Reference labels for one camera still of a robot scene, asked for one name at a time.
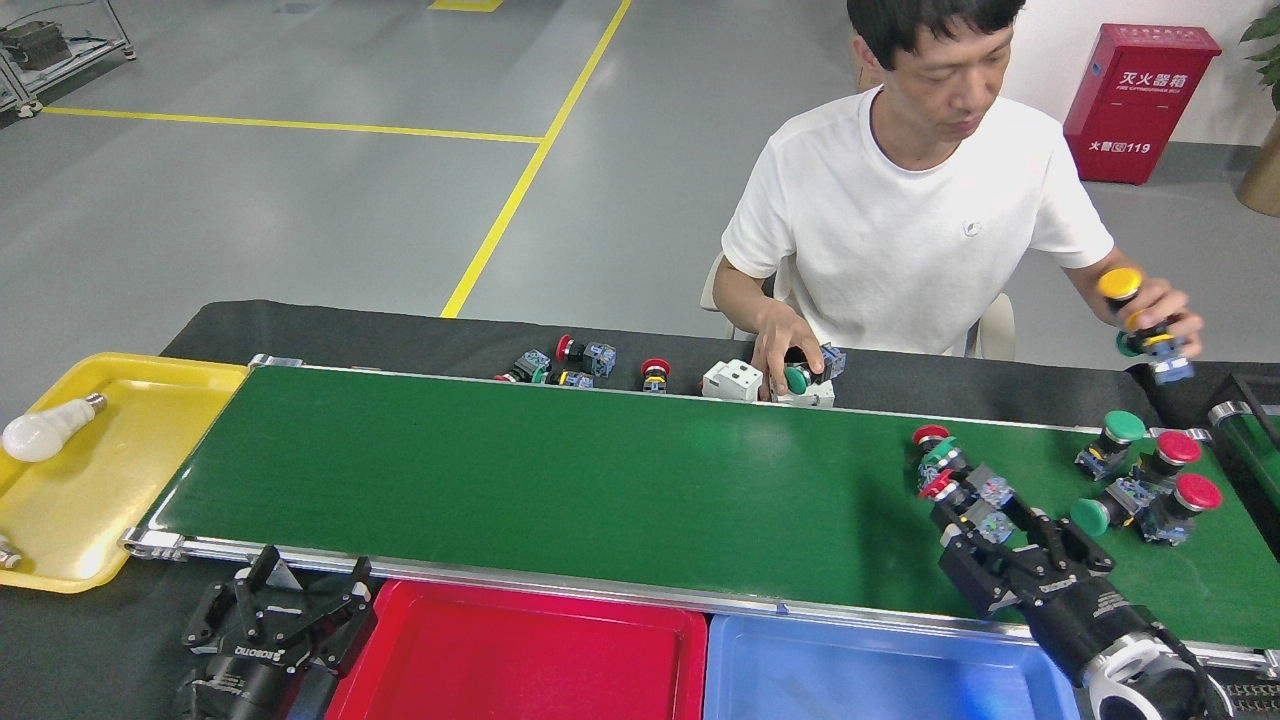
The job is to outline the person's right hand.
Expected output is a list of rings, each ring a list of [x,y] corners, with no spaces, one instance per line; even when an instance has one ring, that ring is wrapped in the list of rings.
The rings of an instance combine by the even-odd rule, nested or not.
[[[812,372],[826,370],[826,357],[809,323],[792,307],[773,299],[763,299],[754,310],[756,336],[751,364],[762,370],[777,393],[790,391],[785,378],[787,351],[799,348]]]

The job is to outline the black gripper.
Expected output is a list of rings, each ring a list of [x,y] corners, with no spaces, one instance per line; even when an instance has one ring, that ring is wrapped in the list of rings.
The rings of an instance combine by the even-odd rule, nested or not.
[[[1021,498],[1004,512],[1027,544],[1011,550],[956,524],[942,529],[940,568],[979,616],[1019,607],[1032,637],[1074,687],[1085,667],[1116,641],[1147,632],[1153,614],[1132,603],[1110,582],[1110,553],[1070,519],[1053,519]],[[1069,577],[1078,571],[1093,577]]]
[[[182,632],[186,648],[210,659],[180,684],[180,717],[321,719],[332,683],[307,679],[308,669],[344,676],[355,665],[378,624],[371,569],[369,559],[357,559],[347,574],[312,583],[288,628],[289,646],[276,650],[239,644],[264,642],[259,594],[279,571],[291,574],[278,547],[265,546],[232,579],[209,585]]]

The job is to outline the person's left hand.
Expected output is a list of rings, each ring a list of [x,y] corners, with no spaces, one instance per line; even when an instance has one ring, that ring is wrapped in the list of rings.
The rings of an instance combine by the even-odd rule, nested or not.
[[[1147,277],[1117,313],[1117,323],[1120,327],[1133,324],[1140,329],[1165,324],[1169,334],[1180,341],[1183,354],[1188,359],[1197,359],[1203,351],[1201,333],[1204,319],[1188,304],[1189,296],[1165,278]]]

